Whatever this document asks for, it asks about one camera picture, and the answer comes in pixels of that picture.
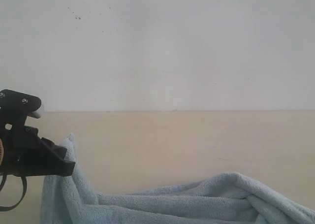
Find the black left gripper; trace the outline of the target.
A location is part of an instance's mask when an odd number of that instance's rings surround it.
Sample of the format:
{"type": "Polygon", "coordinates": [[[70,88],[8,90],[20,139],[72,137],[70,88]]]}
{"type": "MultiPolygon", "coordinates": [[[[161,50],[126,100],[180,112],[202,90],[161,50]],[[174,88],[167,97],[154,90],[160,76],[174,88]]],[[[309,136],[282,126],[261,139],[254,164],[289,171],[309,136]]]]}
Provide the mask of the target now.
{"type": "Polygon", "coordinates": [[[37,134],[38,129],[28,126],[2,132],[2,174],[71,176],[76,162],[65,159],[67,148],[37,134]]]}

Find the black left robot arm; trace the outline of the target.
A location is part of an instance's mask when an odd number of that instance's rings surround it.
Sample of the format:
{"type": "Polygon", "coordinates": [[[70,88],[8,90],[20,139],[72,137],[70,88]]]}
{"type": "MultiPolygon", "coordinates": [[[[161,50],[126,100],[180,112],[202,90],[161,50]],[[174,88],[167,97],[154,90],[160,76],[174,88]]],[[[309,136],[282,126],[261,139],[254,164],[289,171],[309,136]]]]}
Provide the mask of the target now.
{"type": "Polygon", "coordinates": [[[0,173],[17,177],[70,176],[75,162],[66,160],[67,148],[38,136],[38,129],[23,126],[0,131],[0,173]]]}

